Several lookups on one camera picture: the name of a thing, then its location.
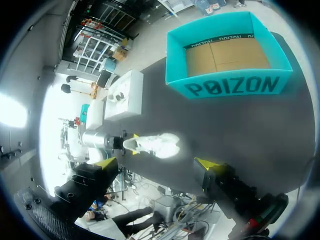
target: white sneaker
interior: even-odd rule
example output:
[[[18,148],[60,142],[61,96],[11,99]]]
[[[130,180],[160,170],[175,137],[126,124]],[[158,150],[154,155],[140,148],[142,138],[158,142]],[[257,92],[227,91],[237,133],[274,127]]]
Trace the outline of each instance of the white sneaker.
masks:
[[[240,9],[240,8],[244,8],[246,6],[247,6],[246,4],[242,4],[238,1],[233,7],[236,9]]]
[[[166,159],[176,155],[180,148],[176,145],[179,137],[172,133],[163,133],[156,136],[133,137],[123,142],[125,149],[133,152],[147,152],[160,159]]]

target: shelf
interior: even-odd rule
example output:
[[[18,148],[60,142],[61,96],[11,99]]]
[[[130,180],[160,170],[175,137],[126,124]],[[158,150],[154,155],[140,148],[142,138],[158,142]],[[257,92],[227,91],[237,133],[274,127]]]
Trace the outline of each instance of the shelf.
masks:
[[[181,12],[182,10],[185,10],[185,9],[187,9],[187,8],[189,8],[189,7],[194,6],[194,5],[190,2],[188,5],[185,5],[182,9],[179,9],[178,11],[174,11],[174,10],[172,9],[172,7],[170,6],[170,4],[167,2],[168,0],[157,0],[157,1],[158,1],[159,3],[161,3],[166,9],[168,9],[169,12],[172,13],[176,18],[178,17],[178,15],[177,15],[178,12]]]
[[[182,10],[185,10],[185,9],[187,9],[187,8],[190,8],[190,7],[192,7],[192,6],[194,6],[194,5],[193,5],[192,3],[190,3],[190,4],[186,5],[186,6],[184,6],[183,9],[180,9],[179,11],[175,11],[175,13],[178,13],[178,12],[180,12],[180,11],[182,11]]]

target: white box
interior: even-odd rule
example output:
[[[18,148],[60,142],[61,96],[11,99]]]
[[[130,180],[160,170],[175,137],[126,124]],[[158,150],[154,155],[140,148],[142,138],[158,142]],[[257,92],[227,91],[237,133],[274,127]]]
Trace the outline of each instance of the white box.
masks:
[[[92,100],[86,114],[85,129],[96,130],[103,124],[104,102],[101,100]]]
[[[116,121],[140,115],[143,83],[144,75],[130,70],[112,84],[105,102],[104,119]]]

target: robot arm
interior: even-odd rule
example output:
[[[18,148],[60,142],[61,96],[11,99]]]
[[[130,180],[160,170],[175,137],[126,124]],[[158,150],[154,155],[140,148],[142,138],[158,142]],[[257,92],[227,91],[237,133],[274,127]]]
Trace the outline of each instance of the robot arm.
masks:
[[[14,195],[15,204],[31,229],[42,239],[52,240],[105,240],[74,224],[88,207],[105,194],[118,175],[115,157],[90,165],[83,163],[75,169],[75,175],[51,197],[41,188],[33,191],[22,189]]]
[[[215,201],[227,218],[235,221],[232,238],[252,235],[269,235],[268,225],[273,224],[288,205],[288,196],[268,193],[257,198],[257,189],[239,180],[235,169],[228,164],[194,159],[194,177],[205,195]]]

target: black pants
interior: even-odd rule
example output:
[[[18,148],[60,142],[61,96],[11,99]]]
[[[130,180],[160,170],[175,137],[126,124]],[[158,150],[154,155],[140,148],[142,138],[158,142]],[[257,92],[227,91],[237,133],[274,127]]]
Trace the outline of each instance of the black pants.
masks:
[[[151,224],[153,224],[153,219],[149,218],[146,221],[139,224],[135,224],[135,225],[127,226],[127,224],[133,222],[134,220],[142,218],[145,215],[151,214],[152,212],[153,212],[153,209],[151,207],[146,207],[144,209],[138,209],[120,216],[116,216],[112,218],[112,220],[115,222],[115,224],[123,233],[123,235],[125,237],[128,237],[132,234],[137,234],[139,231],[143,229],[148,228]]]

